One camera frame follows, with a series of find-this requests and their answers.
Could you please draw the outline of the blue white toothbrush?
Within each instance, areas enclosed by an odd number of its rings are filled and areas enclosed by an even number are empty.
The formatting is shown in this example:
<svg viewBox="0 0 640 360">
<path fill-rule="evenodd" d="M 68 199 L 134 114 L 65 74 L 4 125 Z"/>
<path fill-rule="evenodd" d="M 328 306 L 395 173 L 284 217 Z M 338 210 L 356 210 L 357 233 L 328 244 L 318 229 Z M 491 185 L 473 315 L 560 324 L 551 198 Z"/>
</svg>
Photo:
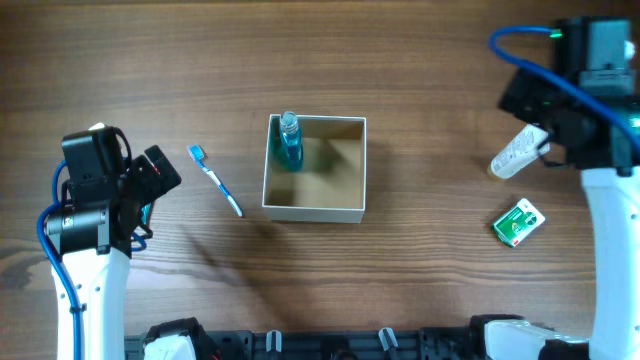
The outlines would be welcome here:
<svg viewBox="0 0 640 360">
<path fill-rule="evenodd" d="M 192 160 L 199 166 L 199 168 L 216 184 L 222 195 L 228 201 L 236 215 L 240 218 L 244 217 L 244 212 L 236 201 L 235 197 L 226 188 L 224 183 L 219 179 L 217 174 L 205 165 L 206 154 L 203 148 L 198 144 L 188 145 L 187 152 Z"/>
</svg>

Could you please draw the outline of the white lotion tube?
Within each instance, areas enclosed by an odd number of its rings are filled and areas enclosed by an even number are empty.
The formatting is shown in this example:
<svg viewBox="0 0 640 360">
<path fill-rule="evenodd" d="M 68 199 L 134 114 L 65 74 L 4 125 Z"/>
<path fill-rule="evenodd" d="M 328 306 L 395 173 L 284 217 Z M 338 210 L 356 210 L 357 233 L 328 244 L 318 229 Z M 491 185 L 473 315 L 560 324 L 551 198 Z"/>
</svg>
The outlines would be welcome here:
<svg viewBox="0 0 640 360">
<path fill-rule="evenodd" d="M 550 145 L 545 143 L 548 133 L 536 126 L 525 126 L 490 162 L 490 176 L 506 180 L 538 158 L 546 154 Z"/>
</svg>

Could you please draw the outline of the green white small box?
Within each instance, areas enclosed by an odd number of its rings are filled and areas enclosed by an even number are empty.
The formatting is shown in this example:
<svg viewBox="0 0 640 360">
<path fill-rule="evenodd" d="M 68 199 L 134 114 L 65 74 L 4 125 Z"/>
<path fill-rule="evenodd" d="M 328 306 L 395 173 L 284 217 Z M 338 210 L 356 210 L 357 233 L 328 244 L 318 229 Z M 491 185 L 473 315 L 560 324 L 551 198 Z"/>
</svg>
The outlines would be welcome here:
<svg viewBox="0 0 640 360">
<path fill-rule="evenodd" d="M 545 221 L 546 217 L 528 199 L 522 198 L 494 221 L 491 229 L 504 245 L 513 248 Z"/>
</svg>

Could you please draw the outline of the blue mouthwash bottle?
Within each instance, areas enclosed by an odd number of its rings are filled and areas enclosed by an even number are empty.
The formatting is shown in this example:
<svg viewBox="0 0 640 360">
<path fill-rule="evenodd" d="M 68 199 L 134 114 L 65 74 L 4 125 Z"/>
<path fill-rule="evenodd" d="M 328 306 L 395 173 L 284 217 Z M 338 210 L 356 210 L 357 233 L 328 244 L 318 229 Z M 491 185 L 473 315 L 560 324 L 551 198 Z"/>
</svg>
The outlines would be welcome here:
<svg viewBox="0 0 640 360">
<path fill-rule="evenodd" d="M 292 111 L 286 111 L 279 116 L 278 133 L 281 158 L 288 170 L 296 172 L 302 169 L 304 151 L 302 144 L 302 130 L 298 116 Z"/>
</svg>

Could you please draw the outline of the red white toothpaste tube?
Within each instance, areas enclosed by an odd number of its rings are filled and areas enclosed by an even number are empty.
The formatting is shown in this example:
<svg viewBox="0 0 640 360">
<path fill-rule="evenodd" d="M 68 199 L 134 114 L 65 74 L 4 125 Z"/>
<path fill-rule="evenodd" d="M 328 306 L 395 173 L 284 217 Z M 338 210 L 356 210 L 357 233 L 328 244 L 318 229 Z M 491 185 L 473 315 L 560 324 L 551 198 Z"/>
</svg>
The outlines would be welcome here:
<svg viewBox="0 0 640 360">
<path fill-rule="evenodd" d="M 151 211 L 152 211 L 152 206 L 153 204 L 147 204 L 146 206 L 144 206 L 142 208 L 142 223 L 147 225 L 149 223 L 149 219 L 151 217 Z"/>
</svg>

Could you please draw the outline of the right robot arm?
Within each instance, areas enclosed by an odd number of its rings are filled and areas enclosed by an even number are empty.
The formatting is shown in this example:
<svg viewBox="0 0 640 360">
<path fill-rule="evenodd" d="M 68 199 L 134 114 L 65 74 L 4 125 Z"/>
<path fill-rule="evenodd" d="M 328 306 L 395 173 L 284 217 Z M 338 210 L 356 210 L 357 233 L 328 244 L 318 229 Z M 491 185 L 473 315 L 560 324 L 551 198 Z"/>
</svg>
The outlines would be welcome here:
<svg viewBox="0 0 640 360">
<path fill-rule="evenodd" d="M 484 359 L 636 359 L 639 356 L 639 96 L 631 21 L 561 19 L 511 26 L 488 40 L 517 69 L 502 111 L 545 132 L 580 172 L 594 232 L 596 308 L 589 338 L 515 315 L 478 315 L 470 343 Z"/>
</svg>

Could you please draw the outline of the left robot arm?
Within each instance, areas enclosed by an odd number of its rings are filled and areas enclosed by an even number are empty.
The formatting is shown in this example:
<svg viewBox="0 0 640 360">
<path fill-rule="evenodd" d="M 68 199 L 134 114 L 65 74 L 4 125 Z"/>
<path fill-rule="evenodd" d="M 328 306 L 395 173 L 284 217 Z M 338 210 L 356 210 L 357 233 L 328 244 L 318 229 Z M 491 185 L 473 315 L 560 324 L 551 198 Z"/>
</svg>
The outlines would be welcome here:
<svg viewBox="0 0 640 360">
<path fill-rule="evenodd" d="M 122 359 L 130 263 L 153 232 L 144 207 L 181 177 L 158 146 L 133 156 L 121 129 L 97 124 L 66 135 L 52 203 L 37 235 L 57 300 L 60 359 Z"/>
</svg>

